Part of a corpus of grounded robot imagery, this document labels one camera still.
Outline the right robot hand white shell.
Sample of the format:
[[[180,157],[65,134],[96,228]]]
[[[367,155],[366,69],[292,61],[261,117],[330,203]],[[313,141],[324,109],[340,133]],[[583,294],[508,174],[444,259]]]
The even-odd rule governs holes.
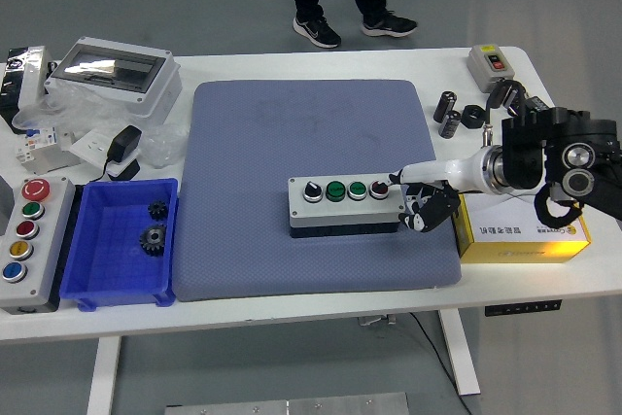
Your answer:
[[[458,210],[461,192],[486,192],[485,159],[489,152],[481,149],[469,158],[408,164],[390,173],[388,186],[408,185],[414,189],[411,212],[400,213],[399,221],[412,230],[428,232]]]

